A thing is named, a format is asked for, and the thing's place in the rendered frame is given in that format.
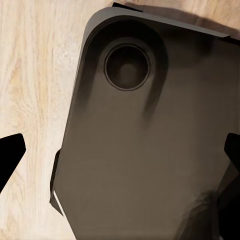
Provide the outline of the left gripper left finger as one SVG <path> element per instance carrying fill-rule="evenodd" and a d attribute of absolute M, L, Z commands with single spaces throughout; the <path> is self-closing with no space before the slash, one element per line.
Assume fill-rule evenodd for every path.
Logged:
<path fill-rule="evenodd" d="M 22 133 L 0 138 L 0 193 L 26 152 Z"/>

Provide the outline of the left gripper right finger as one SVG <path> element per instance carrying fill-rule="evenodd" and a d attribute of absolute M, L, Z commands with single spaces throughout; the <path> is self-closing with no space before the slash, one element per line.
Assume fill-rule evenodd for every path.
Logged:
<path fill-rule="evenodd" d="M 240 173 L 240 135 L 229 133 L 227 135 L 224 151 Z"/>

